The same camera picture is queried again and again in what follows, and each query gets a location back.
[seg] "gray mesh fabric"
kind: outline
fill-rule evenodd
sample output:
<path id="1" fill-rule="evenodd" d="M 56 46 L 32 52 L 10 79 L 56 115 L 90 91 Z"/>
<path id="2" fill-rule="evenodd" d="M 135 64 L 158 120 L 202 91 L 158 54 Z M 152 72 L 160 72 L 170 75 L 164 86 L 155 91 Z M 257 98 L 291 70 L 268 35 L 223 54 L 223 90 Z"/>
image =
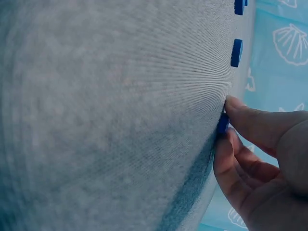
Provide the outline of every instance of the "gray mesh fabric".
<path id="1" fill-rule="evenodd" d="M 234 19 L 230 0 L 0 1 L 0 230 L 177 229 L 241 81 Z"/>

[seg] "blue patterned fabric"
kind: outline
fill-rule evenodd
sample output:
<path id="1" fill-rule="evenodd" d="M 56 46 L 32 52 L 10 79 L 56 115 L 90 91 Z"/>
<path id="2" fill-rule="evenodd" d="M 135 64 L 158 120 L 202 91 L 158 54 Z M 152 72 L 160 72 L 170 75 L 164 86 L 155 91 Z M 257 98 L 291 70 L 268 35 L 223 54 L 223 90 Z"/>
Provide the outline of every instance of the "blue patterned fabric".
<path id="1" fill-rule="evenodd" d="M 308 1 L 259 0 L 244 102 L 272 112 L 305 110 L 308 105 Z M 263 160 L 277 161 L 253 144 Z M 219 187 L 199 231 L 244 231 L 247 227 Z"/>

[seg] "blue tab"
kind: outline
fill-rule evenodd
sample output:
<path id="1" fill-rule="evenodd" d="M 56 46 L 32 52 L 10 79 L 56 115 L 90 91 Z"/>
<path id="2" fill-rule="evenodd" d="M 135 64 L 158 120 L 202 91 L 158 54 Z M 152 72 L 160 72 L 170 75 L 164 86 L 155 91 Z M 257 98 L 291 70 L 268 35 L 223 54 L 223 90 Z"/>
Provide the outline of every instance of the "blue tab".
<path id="1" fill-rule="evenodd" d="M 243 41 L 241 39 L 235 39 L 231 55 L 231 66 L 233 67 L 239 66 L 242 52 L 243 52 Z"/>
<path id="2" fill-rule="evenodd" d="M 230 119 L 226 113 L 222 113 L 217 125 L 217 132 L 220 134 L 224 134 L 227 132 L 229 127 Z"/>
<path id="3" fill-rule="evenodd" d="M 235 0 L 235 2 L 234 2 L 234 13 L 237 14 L 237 15 L 243 15 L 245 4 L 246 4 L 246 0 Z"/>

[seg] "hand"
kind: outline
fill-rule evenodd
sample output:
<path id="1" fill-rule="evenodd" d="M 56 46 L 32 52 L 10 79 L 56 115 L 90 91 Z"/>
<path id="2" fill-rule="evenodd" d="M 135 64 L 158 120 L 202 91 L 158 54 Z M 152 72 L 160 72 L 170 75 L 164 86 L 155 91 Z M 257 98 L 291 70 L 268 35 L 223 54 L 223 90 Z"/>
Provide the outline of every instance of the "hand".
<path id="1" fill-rule="evenodd" d="M 308 230 L 308 112 L 270 113 L 227 97 L 231 124 L 247 140 L 277 158 L 263 162 L 233 129 L 219 140 L 214 173 L 250 231 Z"/>

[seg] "white seashell outline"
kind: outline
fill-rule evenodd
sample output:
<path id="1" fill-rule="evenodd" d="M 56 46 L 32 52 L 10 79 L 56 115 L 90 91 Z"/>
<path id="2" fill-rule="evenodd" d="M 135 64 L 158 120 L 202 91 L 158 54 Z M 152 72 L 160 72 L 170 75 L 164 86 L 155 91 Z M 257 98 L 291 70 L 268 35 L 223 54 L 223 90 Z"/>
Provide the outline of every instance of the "white seashell outline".
<path id="1" fill-rule="evenodd" d="M 248 69 L 248 79 L 251 79 L 252 87 L 250 86 L 249 82 L 247 82 L 245 89 L 252 92 L 256 91 L 255 78 L 251 75 L 251 68 Z"/>
<path id="2" fill-rule="evenodd" d="M 280 51 L 278 45 L 277 45 L 277 42 L 276 42 L 276 34 L 281 34 L 281 33 L 285 33 L 285 35 L 280 38 L 283 39 L 284 37 L 286 37 L 290 32 L 292 31 L 295 31 L 296 33 L 293 35 L 293 38 L 292 38 L 292 41 L 291 41 L 291 45 L 289 46 L 289 50 L 288 52 L 290 52 L 291 50 L 291 47 L 293 46 L 293 43 L 294 43 L 294 40 L 295 40 L 295 36 L 297 34 L 300 34 L 299 35 L 299 42 L 297 43 L 297 46 L 296 46 L 296 51 L 295 51 L 295 54 L 293 55 L 294 58 L 297 57 L 298 55 L 298 51 L 300 52 L 300 55 L 302 56 L 302 48 L 303 48 L 303 45 L 302 43 L 304 44 L 305 48 L 308 50 L 308 41 L 306 40 L 306 37 L 307 37 L 307 33 L 305 33 L 304 31 L 301 31 L 300 29 L 298 29 L 295 25 L 293 25 L 292 23 L 289 24 L 289 26 L 286 26 L 286 27 L 283 27 L 283 28 L 280 28 L 278 30 L 274 30 L 273 31 L 273 41 L 274 41 L 274 44 L 275 44 L 275 48 L 276 48 L 276 51 L 278 52 L 279 56 L 282 57 L 288 64 L 293 64 L 295 66 L 300 66 L 300 65 L 306 65 L 308 64 L 308 58 L 304 61 L 304 62 L 300 62 L 300 63 L 295 63 L 293 61 L 290 61 L 288 60 L 283 54 L 282 52 Z"/>
<path id="3" fill-rule="evenodd" d="M 241 222 L 240 222 L 240 223 L 234 222 L 233 220 L 234 220 L 235 218 L 237 218 L 237 220 L 236 220 L 237 222 L 238 222 L 239 220 L 241 220 Z M 228 212 L 228 219 L 231 221 L 231 223 L 232 223 L 233 225 L 236 225 L 236 226 L 241 227 L 241 228 L 243 228 L 243 229 L 248 229 L 247 226 L 245 225 L 243 219 L 242 219 L 241 216 L 235 211 L 234 208 L 231 208 L 231 209 L 229 210 L 229 212 Z"/>
<path id="4" fill-rule="evenodd" d="M 291 7 L 291 8 L 297 8 L 297 0 L 293 0 L 294 1 L 294 4 L 290 4 L 290 0 L 278 0 L 279 2 L 287 5 L 288 7 Z"/>
<path id="5" fill-rule="evenodd" d="M 304 103 L 301 103 L 294 109 L 294 112 L 303 110 L 304 110 Z M 278 112 L 286 112 L 286 111 L 282 107 L 279 107 Z"/>
<path id="6" fill-rule="evenodd" d="M 251 152 L 255 151 L 255 146 L 252 144 L 250 146 L 247 147 Z"/>

